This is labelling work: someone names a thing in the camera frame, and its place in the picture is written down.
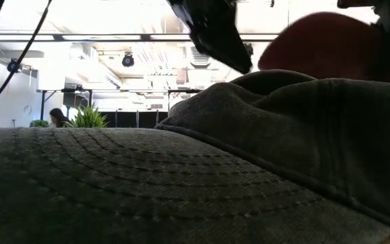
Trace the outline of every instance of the black partition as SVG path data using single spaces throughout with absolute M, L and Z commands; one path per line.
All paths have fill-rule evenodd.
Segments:
M 167 112 L 146 111 L 139 112 L 138 118 L 136 112 L 102 112 L 106 115 L 108 127 L 122 128 L 154 128 L 156 123 L 168 117 Z

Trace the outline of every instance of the ceiling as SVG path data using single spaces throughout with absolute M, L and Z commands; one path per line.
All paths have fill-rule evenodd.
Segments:
M 0 13 L 0 33 L 31 33 L 39 21 L 47 0 L 5 0 Z M 291 22 L 313 12 L 340 12 L 365 22 L 377 17 L 368 8 L 339 10 L 336 0 L 247 0 L 238 3 L 236 26 L 240 33 L 278 34 Z M 53 0 L 41 33 L 86 35 L 124 35 L 134 33 L 170 34 L 188 33 L 175 17 L 166 0 Z M 268 42 L 252 43 L 253 62 L 267 47 Z M 0 43 L 0 49 L 23 49 L 25 43 Z M 57 43 L 36 43 L 31 49 L 51 52 Z M 84 43 L 68 46 L 88 54 L 94 50 L 93 61 L 72 60 L 70 82 L 77 80 L 94 89 L 109 87 L 103 75 L 109 73 L 125 89 L 204 89 L 216 82 L 238 77 L 236 71 L 215 60 L 207 69 L 191 65 L 199 57 L 190 43 Z M 125 68 L 121 61 L 126 52 L 133 54 L 135 65 Z M 118 98 L 119 94 L 102 94 L 96 98 Z

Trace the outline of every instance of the baseball cap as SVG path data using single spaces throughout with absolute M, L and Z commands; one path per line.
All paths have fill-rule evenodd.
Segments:
M 156 129 L 0 128 L 0 243 L 389 236 L 390 84 L 260 71 Z

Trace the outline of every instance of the white wall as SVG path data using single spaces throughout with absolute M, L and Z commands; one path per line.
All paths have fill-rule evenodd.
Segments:
M 9 75 L 6 67 L 0 64 L 0 87 Z M 38 79 L 19 73 L 13 76 L 0 95 L 0 127 L 29 127 L 34 119 L 40 119 L 41 94 L 36 92 Z M 62 96 L 56 94 L 45 104 L 44 119 L 49 120 L 49 111 L 61 108 Z

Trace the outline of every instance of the woman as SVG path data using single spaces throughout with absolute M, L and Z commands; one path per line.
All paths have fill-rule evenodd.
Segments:
M 63 128 L 67 126 L 67 122 L 69 120 L 67 117 L 64 116 L 62 113 L 61 109 L 59 108 L 54 108 L 49 112 L 49 115 L 51 115 L 51 120 L 52 123 L 57 127 L 57 128 Z

